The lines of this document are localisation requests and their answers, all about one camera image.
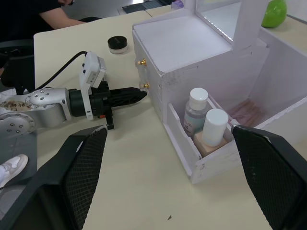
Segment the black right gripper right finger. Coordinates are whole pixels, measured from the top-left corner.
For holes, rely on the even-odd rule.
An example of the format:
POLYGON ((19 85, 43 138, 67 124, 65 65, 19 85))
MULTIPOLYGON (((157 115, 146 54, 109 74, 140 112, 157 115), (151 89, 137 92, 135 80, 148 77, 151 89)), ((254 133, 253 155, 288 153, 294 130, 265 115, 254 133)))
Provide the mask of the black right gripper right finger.
POLYGON ((245 178, 274 230, 307 228, 307 162, 282 136, 232 126, 245 178))

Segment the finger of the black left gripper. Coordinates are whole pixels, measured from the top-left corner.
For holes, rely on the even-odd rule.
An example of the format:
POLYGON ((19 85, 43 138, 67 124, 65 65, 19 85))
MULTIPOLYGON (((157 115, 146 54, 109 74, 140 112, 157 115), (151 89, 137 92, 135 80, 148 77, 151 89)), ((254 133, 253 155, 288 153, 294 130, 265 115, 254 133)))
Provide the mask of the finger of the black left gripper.
POLYGON ((128 87, 128 88, 120 88, 120 89, 112 89, 110 90, 111 96, 113 98, 124 98, 124 97, 137 97, 144 98, 147 96, 147 92, 140 90, 139 88, 128 87))
POLYGON ((128 96, 112 97, 110 99, 110 106, 111 107, 120 107, 120 106, 135 104, 135 103, 141 101, 144 97, 145 97, 144 95, 141 95, 141 96, 128 95, 128 96))

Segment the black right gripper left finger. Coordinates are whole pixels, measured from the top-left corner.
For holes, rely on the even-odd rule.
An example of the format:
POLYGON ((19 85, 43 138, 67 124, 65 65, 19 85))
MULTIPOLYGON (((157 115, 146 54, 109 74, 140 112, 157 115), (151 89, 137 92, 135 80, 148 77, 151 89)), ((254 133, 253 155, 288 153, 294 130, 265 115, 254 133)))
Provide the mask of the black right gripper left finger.
POLYGON ((31 177, 0 190, 2 230, 81 230, 99 180, 107 127, 70 135, 31 177))

